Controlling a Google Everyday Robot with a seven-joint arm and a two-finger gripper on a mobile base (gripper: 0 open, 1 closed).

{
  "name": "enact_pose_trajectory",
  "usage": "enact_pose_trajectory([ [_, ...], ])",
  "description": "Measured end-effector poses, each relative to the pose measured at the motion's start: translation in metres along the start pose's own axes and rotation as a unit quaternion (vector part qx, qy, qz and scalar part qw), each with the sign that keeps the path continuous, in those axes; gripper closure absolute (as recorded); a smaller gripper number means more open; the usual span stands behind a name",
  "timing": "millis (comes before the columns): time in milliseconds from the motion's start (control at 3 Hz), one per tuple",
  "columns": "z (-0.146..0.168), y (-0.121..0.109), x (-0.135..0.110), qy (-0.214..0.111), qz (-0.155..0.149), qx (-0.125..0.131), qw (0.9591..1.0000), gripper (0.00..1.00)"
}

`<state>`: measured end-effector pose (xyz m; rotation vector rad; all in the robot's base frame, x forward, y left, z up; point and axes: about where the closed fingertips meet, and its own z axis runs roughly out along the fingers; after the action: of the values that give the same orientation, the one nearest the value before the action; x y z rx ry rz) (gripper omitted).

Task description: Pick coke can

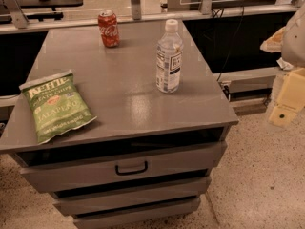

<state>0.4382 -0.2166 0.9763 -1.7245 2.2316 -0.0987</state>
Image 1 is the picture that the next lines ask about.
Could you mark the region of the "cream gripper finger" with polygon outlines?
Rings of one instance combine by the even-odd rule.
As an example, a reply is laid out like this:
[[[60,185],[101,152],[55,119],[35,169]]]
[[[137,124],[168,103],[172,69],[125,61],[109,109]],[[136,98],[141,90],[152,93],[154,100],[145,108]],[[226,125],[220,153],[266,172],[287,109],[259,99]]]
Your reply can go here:
[[[305,107],[305,69],[298,68],[274,81],[273,102],[268,122],[288,126]]]
[[[260,49],[264,52],[281,52],[284,31],[285,28],[279,29],[261,44]]]

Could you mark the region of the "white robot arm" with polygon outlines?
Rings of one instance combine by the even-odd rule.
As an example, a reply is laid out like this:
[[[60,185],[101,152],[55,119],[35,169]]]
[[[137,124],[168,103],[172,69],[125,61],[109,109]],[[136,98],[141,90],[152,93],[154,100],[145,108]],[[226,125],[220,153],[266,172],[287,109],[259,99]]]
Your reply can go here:
[[[305,4],[260,49],[280,52],[279,62],[293,66],[274,82],[274,105],[268,117],[269,123],[285,127],[305,107]]]

